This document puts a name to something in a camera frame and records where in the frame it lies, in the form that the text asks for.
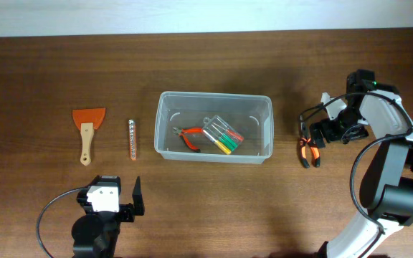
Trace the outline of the red small cutting pliers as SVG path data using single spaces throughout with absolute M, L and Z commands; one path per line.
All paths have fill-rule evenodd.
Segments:
M 193 151 L 195 153 L 200 153 L 201 152 L 201 150 L 191 142 L 191 139 L 195 135 L 201 135 L 202 134 L 202 128 L 200 128 L 200 127 L 194 127 L 194 128 L 177 128 L 177 127 L 173 127 L 172 131 L 175 135 L 179 136 L 180 139 L 183 140 L 186 147 L 189 148 L 191 151 Z

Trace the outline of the clear screwdriver set case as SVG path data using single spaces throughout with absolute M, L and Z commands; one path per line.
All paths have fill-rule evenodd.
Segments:
M 232 154 L 244 137 L 218 115 L 203 119 L 202 134 L 226 155 Z

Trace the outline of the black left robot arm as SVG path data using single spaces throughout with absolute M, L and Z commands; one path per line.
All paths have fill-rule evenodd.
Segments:
M 145 214 L 141 179 L 137 178 L 132 199 L 120 202 L 121 180 L 118 176 L 96 176 L 77 194 L 77 202 L 85 215 L 72 226 L 75 257 L 113 257 L 122 223 L 133 223 Z

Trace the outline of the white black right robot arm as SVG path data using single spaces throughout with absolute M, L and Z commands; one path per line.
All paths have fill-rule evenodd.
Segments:
M 323 243 L 317 257 L 368 257 L 387 237 L 413 224 L 413 121 L 402 105 L 398 89 L 376 81 L 369 70 L 356 70 L 346 79 L 346 92 L 331 97 L 324 92 L 311 115 L 327 117 L 307 125 L 301 115 L 299 151 L 305 168 L 321 164 L 326 143 L 350 143 L 374 134 L 374 141 L 357 155 L 349 189 L 357 209 L 347 227 Z

